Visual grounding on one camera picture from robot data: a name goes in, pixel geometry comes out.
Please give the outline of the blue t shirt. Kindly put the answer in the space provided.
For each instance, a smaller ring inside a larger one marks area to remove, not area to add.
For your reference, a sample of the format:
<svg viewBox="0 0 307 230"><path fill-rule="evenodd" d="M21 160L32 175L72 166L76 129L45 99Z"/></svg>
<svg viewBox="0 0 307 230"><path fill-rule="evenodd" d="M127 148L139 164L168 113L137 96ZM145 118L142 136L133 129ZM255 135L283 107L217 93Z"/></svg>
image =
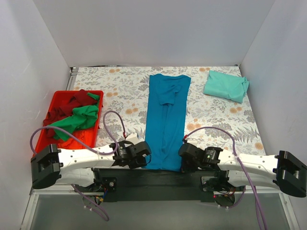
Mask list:
<svg viewBox="0 0 307 230"><path fill-rule="evenodd" d="M145 141L151 149L145 169L180 171L178 151L184 137L191 78L162 74L149 78Z"/></svg>

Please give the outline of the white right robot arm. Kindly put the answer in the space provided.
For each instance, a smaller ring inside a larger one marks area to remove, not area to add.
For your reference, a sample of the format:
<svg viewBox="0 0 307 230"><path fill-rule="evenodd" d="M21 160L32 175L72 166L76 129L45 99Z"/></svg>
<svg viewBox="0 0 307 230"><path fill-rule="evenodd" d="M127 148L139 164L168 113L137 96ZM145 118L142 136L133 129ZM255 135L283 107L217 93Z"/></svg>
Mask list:
<svg viewBox="0 0 307 230"><path fill-rule="evenodd" d="M185 173L201 171L205 191L229 192L242 186L262 186L278 189L294 197L307 196L307 167L288 151L278 155L248 155L236 157L218 147L202 150L184 143L179 151L181 169Z"/></svg>

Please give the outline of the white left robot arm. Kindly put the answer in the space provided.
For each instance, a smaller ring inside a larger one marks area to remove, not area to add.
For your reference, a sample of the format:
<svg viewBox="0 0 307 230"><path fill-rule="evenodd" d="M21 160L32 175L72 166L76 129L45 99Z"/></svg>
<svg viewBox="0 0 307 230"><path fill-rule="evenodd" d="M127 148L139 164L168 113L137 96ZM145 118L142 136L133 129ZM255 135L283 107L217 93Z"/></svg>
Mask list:
<svg viewBox="0 0 307 230"><path fill-rule="evenodd" d="M45 189L55 184L76 184L96 192L102 180L94 174L94 169L146 166L146 157L151 155L147 142L121 141L118 144L118 147L111 143L93 150L59 149L51 144L31 159L32 187Z"/></svg>

